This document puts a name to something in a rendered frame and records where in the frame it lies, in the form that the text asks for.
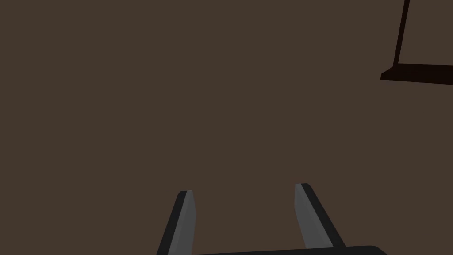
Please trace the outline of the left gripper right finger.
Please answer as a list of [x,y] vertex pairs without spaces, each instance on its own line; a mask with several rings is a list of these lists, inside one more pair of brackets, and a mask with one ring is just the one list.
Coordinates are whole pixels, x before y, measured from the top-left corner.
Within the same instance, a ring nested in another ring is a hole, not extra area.
[[305,248],[346,246],[314,189],[309,184],[295,184],[294,211]]

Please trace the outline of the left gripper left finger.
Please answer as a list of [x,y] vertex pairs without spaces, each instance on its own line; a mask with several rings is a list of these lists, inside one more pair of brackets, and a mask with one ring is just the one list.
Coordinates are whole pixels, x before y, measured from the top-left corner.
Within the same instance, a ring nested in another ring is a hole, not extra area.
[[193,191],[180,191],[156,255],[192,255],[195,225],[196,207]]

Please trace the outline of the dark brown wall shelf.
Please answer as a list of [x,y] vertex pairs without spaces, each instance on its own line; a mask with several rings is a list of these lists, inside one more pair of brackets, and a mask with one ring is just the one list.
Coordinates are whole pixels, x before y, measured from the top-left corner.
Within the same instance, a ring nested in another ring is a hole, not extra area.
[[400,63],[400,53],[411,0],[404,0],[392,67],[381,80],[453,85],[453,65]]

